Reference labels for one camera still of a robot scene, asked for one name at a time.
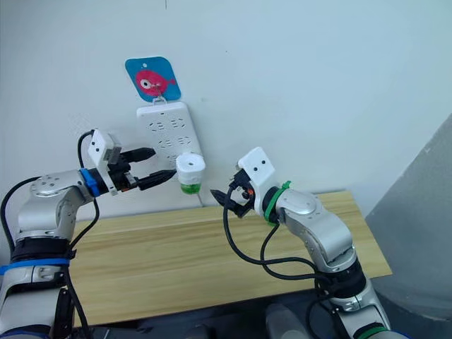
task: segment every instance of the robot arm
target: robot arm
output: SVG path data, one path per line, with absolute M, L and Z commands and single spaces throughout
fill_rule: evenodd
M 254 148 L 238 162 L 239 172 L 230 187 L 242 187 L 247 203 L 228 201 L 220 191 L 212 191 L 217 201 L 240 218 L 254 207 L 270 223 L 284 223 L 299 237 L 316 265 L 317 273 L 331 281 L 319 281 L 333 307 L 342 338 L 405 338 L 390 332 L 388 317 L 371 281 L 363 274 L 352 235 L 343 221 L 328 212 L 310 193 L 282 187 L 262 148 Z
M 10 264 L 0 270 L 0 338 L 67 338 L 74 300 L 64 288 L 77 210 L 110 192 L 141 190 L 170 179 L 174 170 L 146 178 L 130 174 L 130 162 L 155 154 L 152 148 L 125 153 L 114 138 L 94 130 L 88 153 L 96 168 L 44 175 L 32 183 L 18 217 Z

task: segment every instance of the power strip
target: power strip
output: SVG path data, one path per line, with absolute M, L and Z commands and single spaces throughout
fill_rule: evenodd
M 155 149 L 161 169 L 176 168 L 176 158 L 182 153 L 202 155 L 189 108 L 183 102 L 141 107 L 136 116 L 139 128 Z

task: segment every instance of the black cable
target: black cable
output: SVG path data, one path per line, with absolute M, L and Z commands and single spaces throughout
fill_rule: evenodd
M 312 302 L 310 302 L 308 307 L 307 307 L 307 309 L 306 309 L 306 319 L 305 319 L 306 327 L 307 327 L 307 330 L 309 332 L 309 335 L 313 339 L 321 339 L 321 338 L 317 335 L 317 333 L 314 332 L 314 329 L 312 328 L 312 325 L 311 325 L 311 313 L 312 313 L 312 310 L 313 310 L 314 306 L 316 306 L 316 304 L 322 304 L 321 302 L 323 302 L 325 300 L 328 300 L 328 299 L 330 299 L 332 297 L 333 297 L 332 295 L 323 295 L 321 297 L 318 297 L 317 299 L 315 299 Z
M 16 192 L 20 187 L 30 182 L 34 182 L 39 178 L 40 177 L 33 177 L 23 180 L 22 182 L 19 182 L 12 189 L 9 190 L 9 192 L 5 195 L 5 197 L 1 201 L 0 207 L 1 225 L 3 226 L 3 231 L 5 232 L 6 239 L 8 240 L 9 250 L 11 254 L 13 253 L 16 246 L 14 245 L 14 239 L 13 236 L 11 235 L 11 232 L 9 231 L 8 222 L 6 221 L 6 205 L 8 204 L 8 201 L 12 197 L 14 192 Z
M 304 259 L 304 258 L 298 258 L 298 257 L 287 257 L 287 258 L 278 258 L 278 259 L 270 259 L 270 260 L 257 260 L 254 258 L 251 258 L 249 256 L 247 256 L 245 253 L 243 253 L 242 251 L 240 251 L 240 249 L 237 247 L 237 245 L 234 243 L 234 240 L 232 239 L 232 235 L 231 235 L 231 231 L 230 231 L 230 227 L 229 227 L 229 220 L 227 219 L 227 213 L 228 213 L 228 205 L 230 204 L 230 200 L 231 200 L 231 195 L 232 192 L 234 191 L 234 187 L 230 186 L 229 190 L 227 191 L 227 195 L 226 195 L 226 199 L 225 199 L 225 205 L 223 208 L 223 227 L 225 229 L 225 234 L 226 234 L 226 239 L 227 242 L 229 242 L 229 245 L 231 246 L 232 250 L 236 253 L 236 255 L 238 255 L 242 260 L 245 260 L 248 263 L 252 263 L 254 265 L 261 265 L 261 266 L 266 266 L 266 265 L 273 265 L 276 263 L 287 263 L 287 262 L 300 262 L 300 263 L 305 263 L 310 265 L 314 271 L 316 270 L 316 267 L 313 263 L 311 263 L 310 261 Z M 263 249 L 265 250 L 265 246 L 268 241 L 270 240 L 270 238 L 275 234 L 275 232 L 278 229 L 276 228 L 273 229 L 267 236 L 266 240 L 263 243 Z M 269 273 L 273 276 L 275 276 L 276 278 L 280 278 L 280 279 L 284 279 L 284 280 L 303 280 L 303 279 L 318 279 L 318 280 L 322 280 L 328 284 L 330 284 L 330 280 L 323 276 L 323 275 L 319 275 L 319 274 L 305 274 L 305 275 L 279 275 L 279 273 L 275 273 L 273 271 L 271 271 L 272 273 Z
M 268 233 L 267 237 L 265 238 L 265 240 L 262 243 L 262 247 L 261 247 L 261 261 L 265 262 L 265 251 L 266 251 L 266 247 L 268 242 L 270 241 L 271 237 L 276 233 L 276 231 L 278 231 L 278 228 L 280 227 L 280 224 L 276 224 L 275 227 L 273 227 L 273 229 L 270 231 L 270 233 Z M 301 263 L 305 263 L 309 266 L 311 266 L 314 269 L 314 272 L 316 272 L 316 266 L 309 260 L 305 259 L 305 258 L 297 258 L 299 262 Z M 329 279 L 327 279 L 326 277 L 319 275 L 319 274 L 301 274 L 301 275 L 285 275 L 285 274 L 280 274 L 280 273 L 276 273 L 275 271 L 271 270 L 267 264 L 263 264 L 262 265 L 263 269 L 265 272 L 267 272 L 268 274 L 270 274 L 271 276 L 281 279 L 281 280 L 306 280 L 306 279 L 315 279 L 316 281 L 318 279 L 321 280 L 326 280 L 328 283 L 330 282 Z
M 85 165 L 83 164 L 83 157 L 82 157 L 82 142 L 83 139 L 85 139 L 87 136 L 92 136 L 94 134 L 94 129 L 92 129 L 89 132 L 85 132 L 78 138 L 77 142 L 77 156 L 78 156 L 78 163 L 80 164 L 80 168 L 84 168 Z
M 80 138 L 78 139 L 78 142 L 77 142 L 77 156 L 78 156 L 78 163 L 79 163 L 81 168 L 85 167 L 85 165 L 83 164 L 83 157 L 82 157 L 82 143 L 83 143 L 83 139 L 85 139 L 87 136 L 92 136 L 93 133 L 94 133 L 94 130 L 91 130 L 89 132 L 86 132 L 86 133 L 82 134 L 80 136 Z M 71 244 L 69 245 L 69 251 L 73 251 L 73 248 L 75 247 L 75 245 L 77 245 L 77 243 L 80 241 L 80 239 L 82 239 L 82 237 L 86 233 L 88 233 L 94 227 L 96 222 L 99 220 L 100 211 L 99 211 L 99 205 L 97 204 L 96 198 L 93 199 L 93 205 L 94 205 L 94 209 L 95 209 L 95 216 L 94 216 L 93 221 L 91 221 L 90 224 L 87 227 L 85 227 L 83 229 L 83 231 L 80 232 L 77 235 L 77 237 L 71 242 Z M 75 288 L 72 285 L 71 275 L 69 274 L 69 267 L 64 266 L 63 267 L 63 272 L 64 272 L 64 277 L 65 277 L 66 285 L 68 287 L 69 294 L 71 295 L 71 298 L 73 300 L 74 306 L 76 307 L 76 310 L 77 310 L 77 313 L 78 313 L 78 317 L 80 318 L 83 334 L 85 335 L 86 339 L 91 339 L 92 337 L 91 337 L 90 328 L 89 328 L 89 325 L 88 325 L 88 320 L 86 319 L 86 315 L 85 315 L 85 312 L 83 310 L 82 304 L 80 303 L 80 300 L 78 299 L 77 292 L 76 292 Z
M 91 136 L 94 133 L 94 130 L 92 129 L 89 132 L 85 132 L 84 134 L 82 134 L 80 136 L 80 138 L 78 138 L 78 142 L 77 142 L 77 156 L 78 156 L 78 163 L 80 164 L 81 168 L 84 168 L 85 165 L 83 164 L 83 157 L 82 157 L 82 142 L 83 139 L 85 139 L 87 136 Z M 94 205 L 94 210 L 95 210 L 95 216 L 93 221 L 91 221 L 91 223 L 85 227 L 85 229 L 80 232 L 80 234 L 71 242 L 71 245 L 69 245 L 69 248 L 72 250 L 75 245 L 77 245 L 77 243 L 80 241 L 80 239 L 82 239 L 82 237 L 88 233 L 96 224 L 96 222 L 99 220 L 100 217 L 100 211 L 99 211 L 99 205 L 97 204 L 97 200 L 96 198 L 93 199 L 93 205 Z
M 86 339 L 91 339 L 92 337 L 91 337 L 90 328 L 88 326 L 88 321 L 86 320 L 85 312 L 83 311 L 83 307 L 77 296 L 76 290 L 73 287 L 71 275 L 69 274 L 69 267 L 62 266 L 61 269 L 64 274 L 64 280 L 66 281 L 68 292 L 71 296 L 74 306 L 76 307 L 78 317 L 80 318 L 80 323 L 82 325 L 83 334 L 85 335 Z
M 97 200 L 96 200 L 96 199 L 93 200 L 93 205 L 94 205 L 94 209 L 95 209 L 95 216 L 94 216 L 94 219 L 93 219 L 93 221 L 90 222 L 90 224 L 89 224 L 87 227 L 85 227 L 85 228 L 83 229 L 83 231 L 80 232 L 80 233 L 77 235 L 77 237 L 71 242 L 71 244 L 69 245 L 69 248 L 70 248 L 71 250 L 77 245 L 77 243 L 80 241 L 80 239 L 82 239 L 83 236 L 84 236 L 86 233 L 88 233 L 88 232 L 94 227 L 94 225 L 96 224 L 96 222 L 99 220 L 100 211 L 99 211 L 99 205 L 97 204 Z

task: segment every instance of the green cable tie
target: green cable tie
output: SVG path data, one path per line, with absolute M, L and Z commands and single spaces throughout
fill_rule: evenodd
M 367 339 L 373 336 L 374 334 L 387 331 L 388 329 L 386 327 L 374 327 L 369 329 L 368 331 L 361 334 L 357 339 Z
M 291 181 L 287 181 L 284 184 L 282 184 L 282 187 L 280 189 L 278 189 L 275 194 L 273 194 L 270 203 L 268 203 L 268 206 L 266 208 L 265 213 L 263 214 L 263 217 L 265 218 L 265 220 L 267 220 L 268 224 L 270 226 L 276 226 L 275 223 L 270 222 L 269 218 L 270 218 L 270 213 L 272 211 L 272 209 L 275 207 L 276 205 L 276 201 L 278 201 L 278 198 L 280 197 L 281 194 L 283 194 L 283 192 L 289 188 Z

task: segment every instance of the gray wall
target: gray wall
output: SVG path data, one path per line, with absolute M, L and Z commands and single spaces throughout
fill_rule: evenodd
M 366 220 L 393 270 L 376 289 L 418 314 L 452 319 L 452 116 Z

